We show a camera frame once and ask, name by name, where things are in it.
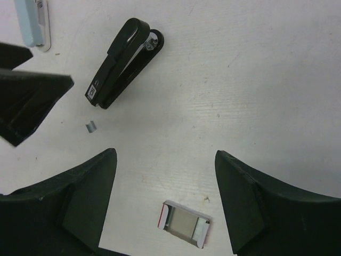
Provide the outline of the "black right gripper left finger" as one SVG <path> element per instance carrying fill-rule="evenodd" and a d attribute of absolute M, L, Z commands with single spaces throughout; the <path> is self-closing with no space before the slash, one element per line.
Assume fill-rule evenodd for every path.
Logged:
<path fill-rule="evenodd" d="M 117 168 L 109 148 L 1 196 L 1 255 L 114 255 L 99 242 Z"/>

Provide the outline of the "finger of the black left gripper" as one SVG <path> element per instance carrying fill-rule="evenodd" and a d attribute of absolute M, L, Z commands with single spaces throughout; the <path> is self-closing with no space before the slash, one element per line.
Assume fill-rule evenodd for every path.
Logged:
<path fill-rule="evenodd" d="M 73 85 L 69 75 L 1 69 L 1 137 L 25 141 Z"/>
<path fill-rule="evenodd" d="M 0 67 L 12 70 L 33 57 L 32 52 L 22 46 L 0 42 Z"/>

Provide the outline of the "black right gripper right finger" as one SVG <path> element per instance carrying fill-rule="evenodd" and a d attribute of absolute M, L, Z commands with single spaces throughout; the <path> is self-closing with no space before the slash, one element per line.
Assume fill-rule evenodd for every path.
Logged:
<path fill-rule="evenodd" d="M 256 170 L 219 150 L 215 173 L 235 255 L 340 255 L 340 199 Z"/>

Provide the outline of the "light blue white stapler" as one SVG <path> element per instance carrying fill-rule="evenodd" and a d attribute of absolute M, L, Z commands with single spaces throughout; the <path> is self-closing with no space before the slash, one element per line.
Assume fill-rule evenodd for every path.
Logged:
<path fill-rule="evenodd" d="M 51 48 L 48 2 L 15 0 L 14 4 L 25 46 L 47 52 Z"/>

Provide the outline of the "small staple strip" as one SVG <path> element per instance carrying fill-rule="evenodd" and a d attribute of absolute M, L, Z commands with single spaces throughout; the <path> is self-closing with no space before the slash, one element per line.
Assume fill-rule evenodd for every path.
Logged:
<path fill-rule="evenodd" d="M 90 121 L 88 124 L 86 124 L 86 128 L 89 133 L 93 133 L 97 129 L 94 121 Z"/>

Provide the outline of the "open staple box tray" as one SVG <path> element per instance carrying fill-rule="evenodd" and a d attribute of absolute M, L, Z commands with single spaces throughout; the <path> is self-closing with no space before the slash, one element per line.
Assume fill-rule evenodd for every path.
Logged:
<path fill-rule="evenodd" d="M 207 214 L 166 200 L 162 204 L 157 227 L 203 249 L 211 222 L 212 217 Z"/>

